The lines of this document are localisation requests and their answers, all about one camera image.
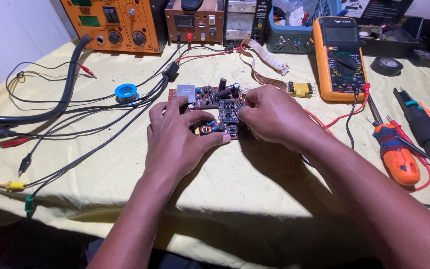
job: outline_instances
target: thick black hose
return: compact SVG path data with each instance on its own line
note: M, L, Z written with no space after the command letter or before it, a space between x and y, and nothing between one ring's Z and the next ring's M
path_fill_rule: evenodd
M81 40L79 40L79 42L75 46L74 52L72 53L71 62L78 62L79 57L81 56L82 49L84 49L84 47L89 44L89 42L91 42L91 38L88 35L84 35ZM0 125L36 124L59 116L66 110L67 106L69 105L69 101L72 98L75 84L76 68L77 64L69 64L69 70L67 71L67 80L64 87L63 95L61 96L61 102L58 103L56 107L54 107L48 112L32 116L0 116Z

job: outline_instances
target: black probe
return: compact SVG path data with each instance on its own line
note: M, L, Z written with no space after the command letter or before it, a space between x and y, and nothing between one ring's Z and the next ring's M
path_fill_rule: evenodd
M394 95L402 107L404 116L408 120L411 132L417 143L426 149L430 156L430 117L419 104L403 89L397 91L394 88Z

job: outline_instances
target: table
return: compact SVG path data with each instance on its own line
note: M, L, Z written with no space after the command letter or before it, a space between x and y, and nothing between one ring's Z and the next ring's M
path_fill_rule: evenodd
M75 42L61 46L38 63L52 67L69 60ZM151 76L175 49L176 46L166 46L161 56L84 51L80 62L98 79L79 77L73 100L106 96L118 85L140 83ZM189 54L209 53L208 50L197 49ZM274 54L274 57L291 66L286 76L282 77L259 59L257 71L286 82L316 83L314 56ZM365 65L372 85L371 94L381 115L389 114L405 126L408 135L412 135L392 89L403 87L430 109L430 69L417 68L409 61L401 60L404 65L401 75L380 76L369 68L373 59L365 57ZM226 78L228 84L238 82L244 88L260 86L252 79L251 59L238 53L182 62L179 76L167 89L176 88L177 84L217 85L221 77ZM29 66L26 70L62 76L67 73L67 66L55 70ZM159 78L141 86L139 92L148 92ZM42 78L28 77L16 85L14 93L31 100L58 100L63 86L64 81L47 82ZM1 83L0 115L36 114L54 107L51 103L15 101L8 96L4 83ZM167 96L168 90L165 90L159 100L166 101ZM323 101L319 94L311 99L297 100L325 123L349 113L352 107L349 103ZM98 103L113 104L114 101L109 99ZM102 126L122 113L98 113L63 132ZM350 121L355 150L385 172L379 144L372 136L373 127L366 121L366 116L372 117L368 108ZM13 148L0 148L0 183L8 180L29 183L42 178L110 138L129 119L130 116L110 130L96 134L43 141L33 155L31 166L20 179L16 174L21 159L32 149L35 141ZM349 144L345 120L340 120L331 130L344 144ZM33 219L60 229L105 237L144 171L148 124L148 114L144 113L112 143L45 187L35 200L37 208ZM34 133L49 126L24 125L17 130ZM426 171L421 169L421 174L420 184L427 180ZM21 193L0 190L0 210L5 212L0 212L0 223L3 218L5 222L14 221L14 218L8 220L8 213L24 217L24 199L34 189ZM412 195L430 203L430 186ZM233 268L280 268L292 264L302 264L306 268L324 267L374 255L363 234L345 217L338 200L315 169L306 167L297 153L280 145L246 140L232 141L209 151L199 166L181 181L167 206L155 246Z

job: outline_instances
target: yellow multimeter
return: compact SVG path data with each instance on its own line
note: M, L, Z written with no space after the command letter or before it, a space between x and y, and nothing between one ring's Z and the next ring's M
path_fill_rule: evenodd
M347 17L320 17L313 24L321 97L326 101L364 100L367 77L359 26Z

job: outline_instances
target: solder wire spool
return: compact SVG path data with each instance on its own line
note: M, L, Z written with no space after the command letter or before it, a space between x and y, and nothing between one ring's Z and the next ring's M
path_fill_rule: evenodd
M140 97L139 93L137 92L137 86L131 83L126 83L118 86L114 93L116 95L116 100L119 103L135 101Z

